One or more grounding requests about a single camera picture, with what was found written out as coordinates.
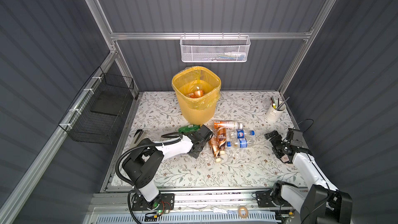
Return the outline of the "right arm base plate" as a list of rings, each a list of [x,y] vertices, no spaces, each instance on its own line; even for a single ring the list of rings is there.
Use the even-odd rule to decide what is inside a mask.
[[[268,189],[264,191],[256,191],[255,199],[257,201],[258,207],[279,207],[279,204],[274,201],[272,197],[273,190]]]

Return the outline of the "orange label clear bottle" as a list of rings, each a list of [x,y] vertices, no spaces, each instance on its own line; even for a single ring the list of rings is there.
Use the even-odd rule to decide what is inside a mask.
[[[203,97],[204,96],[204,91],[203,90],[197,90],[197,91],[194,92],[194,95],[195,95],[196,98]]]

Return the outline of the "small orange soda bottle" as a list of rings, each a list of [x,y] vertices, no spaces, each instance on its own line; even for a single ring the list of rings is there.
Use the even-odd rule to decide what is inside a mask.
[[[194,92],[191,92],[191,93],[186,94],[186,97],[189,97],[189,98],[191,98],[191,99],[195,99],[195,98],[196,98],[196,95],[195,95]]]

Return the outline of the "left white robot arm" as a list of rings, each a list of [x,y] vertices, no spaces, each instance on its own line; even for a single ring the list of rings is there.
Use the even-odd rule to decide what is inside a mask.
[[[161,193],[154,182],[154,176],[161,163],[183,154],[196,159],[213,137],[213,131],[202,125],[198,130],[191,132],[164,134],[159,142],[145,138],[118,158],[115,173],[154,208],[161,201]]]

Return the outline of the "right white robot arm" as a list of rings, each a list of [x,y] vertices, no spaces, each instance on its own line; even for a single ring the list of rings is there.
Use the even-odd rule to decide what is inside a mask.
[[[288,129],[283,138],[277,131],[265,134],[273,153],[282,163],[293,164],[302,175],[308,191],[278,180],[272,189],[257,192],[260,207],[291,206],[303,224],[350,224],[352,198],[340,191],[322,172],[303,140],[303,132]]]

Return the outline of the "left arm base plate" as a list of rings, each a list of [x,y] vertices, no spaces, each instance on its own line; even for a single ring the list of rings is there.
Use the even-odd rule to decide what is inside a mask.
[[[159,194],[150,202],[143,196],[134,195],[131,203],[134,211],[171,211],[174,209],[175,194]]]

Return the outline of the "blue label water bottle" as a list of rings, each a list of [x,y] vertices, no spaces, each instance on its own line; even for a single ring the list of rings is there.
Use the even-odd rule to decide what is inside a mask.
[[[232,141],[227,141],[227,147],[233,147],[236,149],[243,149],[243,148],[248,148],[252,146],[253,140],[249,138],[240,138],[240,139],[235,139]]]

